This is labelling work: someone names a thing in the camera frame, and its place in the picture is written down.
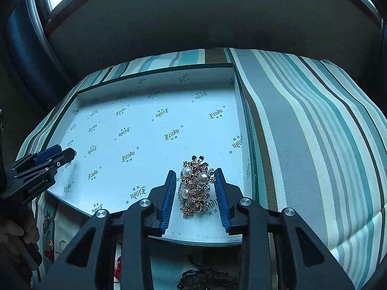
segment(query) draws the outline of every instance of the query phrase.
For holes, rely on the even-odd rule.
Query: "metal screw head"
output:
[[[293,208],[289,208],[289,207],[285,208],[284,213],[285,213],[286,216],[289,216],[289,217],[294,216],[296,214],[294,209]]]
[[[101,209],[98,212],[96,212],[96,215],[97,215],[98,218],[104,218],[107,214],[108,213],[104,209]]]
[[[249,199],[249,198],[247,198],[247,197],[241,198],[241,200],[240,200],[239,202],[240,202],[241,205],[243,205],[243,206],[251,205],[251,199]]]
[[[139,201],[139,204],[141,207],[146,207],[146,206],[149,206],[150,205],[150,200],[145,198],[145,199],[142,199]]]

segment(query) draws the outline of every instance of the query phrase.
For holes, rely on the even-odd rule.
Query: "pearl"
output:
[[[184,177],[188,177],[192,174],[192,169],[190,167],[185,167],[183,169],[183,176]]]
[[[210,180],[210,177],[208,176],[207,173],[201,173],[201,174],[199,174],[199,176],[197,177],[197,181],[198,181],[200,184],[206,184],[209,180]]]
[[[181,197],[184,199],[188,199],[188,189],[183,189],[181,192]]]

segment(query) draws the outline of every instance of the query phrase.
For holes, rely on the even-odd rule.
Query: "striped cushion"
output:
[[[254,124],[255,199],[272,210],[296,209],[360,289],[387,252],[387,121],[348,74],[329,61],[223,48],[108,67],[69,92],[27,137],[18,158],[45,149],[61,111],[81,89],[152,69],[216,62],[234,62],[243,81]],[[70,236],[78,227],[79,222],[67,223],[62,231],[68,228]],[[54,244],[61,240],[52,238]],[[176,266],[158,261],[152,269]],[[155,289],[173,283],[157,282]]]

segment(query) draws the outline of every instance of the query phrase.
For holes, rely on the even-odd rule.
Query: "brooch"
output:
[[[208,205],[206,199],[210,197],[210,185],[215,178],[212,175],[214,169],[208,169],[208,163],[204,157],[192,156],[192,161],[184,161],[184,168],[180,173],[179,201],[183,217],[188,218],[194,212],[204,212]]]
[[[45,215],[43,217],[43,234],[46,234],[46,232],[50,232],[50,213],[48,210],[45,211]]]

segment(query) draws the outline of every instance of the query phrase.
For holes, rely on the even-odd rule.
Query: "green striped fabric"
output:
[[[130,74],[234,62],[253,123],[256,200],[293,207],[360,289],[387,252],[387,121],[333,63],[260,50],[191,50],[136,59],[85,77],[23,143],[42,150],[76,92]],[[172,265],[167,262],[160,266]],[[169,285],[157,286],[167,289]]]

